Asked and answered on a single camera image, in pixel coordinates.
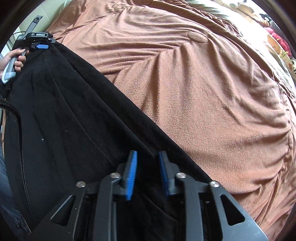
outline black cable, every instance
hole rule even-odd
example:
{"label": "black cable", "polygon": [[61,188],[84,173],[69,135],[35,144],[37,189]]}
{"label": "black cable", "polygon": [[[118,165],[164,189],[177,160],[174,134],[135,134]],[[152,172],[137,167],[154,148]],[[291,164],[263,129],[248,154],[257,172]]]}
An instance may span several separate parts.
{"label": "black cable", "polygon": [[0,108],[8,110],[11,112],[17,119],[17,125],[18,125],[18,131],[19,131],[19,145],[20,145],[20,166],[22,171],[22,181],[25,189],[25,194],[27,198],[27,202],[29,205],[30,212],[32,214],[33,220],[35,220],[35,216],[33,214],[32,206],[29,200],[28,190],[27,190],[27,184],[26,184],[26,178],[25,178],[25,171],[24,171],[24,159],[23,159],[23,152],[22,152],[22,122],[20,118],[19,111],[7,100],[0,98]]}
{"label": "black cable", "polygon": [[25,33],[26,31],[19,31],[19,32],[16,32],[16,33],[13,33],[12,35],[15,35],[15,34],[19,34],[19,33]]}

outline blue clip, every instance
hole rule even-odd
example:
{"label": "blue clip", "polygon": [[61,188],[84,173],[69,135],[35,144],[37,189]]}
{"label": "blue clip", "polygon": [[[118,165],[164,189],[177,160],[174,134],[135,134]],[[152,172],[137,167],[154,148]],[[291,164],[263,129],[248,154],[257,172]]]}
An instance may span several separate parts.
{"label": "blue clip", "polygon": [[48,45],[46,45],[46,44],[38,44],[36,46],[36,49],[48,49]]}

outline gray handle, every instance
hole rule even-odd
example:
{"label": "gray handle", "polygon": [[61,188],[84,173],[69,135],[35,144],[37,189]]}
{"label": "gray handle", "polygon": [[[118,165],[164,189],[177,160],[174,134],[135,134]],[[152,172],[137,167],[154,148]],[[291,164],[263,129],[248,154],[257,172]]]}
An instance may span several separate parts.
{"label": "gray handle", "polygon": [[[27,48],[25,49],[25,51],[22,53],[22,56],[24,56],[27,52]],[[18,57],[13,57],[11,58],[11,60],[9,61],[7,67],[6,67],[6,71],[4,71],[4,74],[2,76],[2,82],[4,84],[6,84],[9,80],[11,80],[12,78],[15,77],[16,72],[15,72],[15,61],[17,61]]]}

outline black fabric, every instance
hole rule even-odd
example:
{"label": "black fabric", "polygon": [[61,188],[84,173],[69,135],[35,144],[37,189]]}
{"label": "black fabric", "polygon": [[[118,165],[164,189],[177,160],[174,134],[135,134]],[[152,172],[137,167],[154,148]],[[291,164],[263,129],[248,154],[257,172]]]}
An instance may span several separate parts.
{"label": "black fabric", "polygon": [[179,210],[163,194],[158,151],[166,150],[170,161],[196,180],[211,181],[107,78],[62,44],[29,54],[7,99],[21,114],[34,218],[22,182],[12,114],[7,115],[4,135],[7,172],[32,230],[76,182],[102,180],[126,162],[130,150],[138,151],[136,186],[120,227],[129,240],[174,240],[178,233]]}

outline brown fleece blanket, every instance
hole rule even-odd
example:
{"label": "brown fleece blanket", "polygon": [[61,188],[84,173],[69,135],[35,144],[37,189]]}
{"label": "brown fleece blanket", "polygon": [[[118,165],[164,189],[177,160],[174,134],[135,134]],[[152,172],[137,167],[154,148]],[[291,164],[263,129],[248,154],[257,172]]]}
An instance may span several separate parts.
{"label": "brown fleece blanket", "polygon": [[276,238],[296,200],[296,97],[236,27],[183,0],[73,0],[48,31]]}

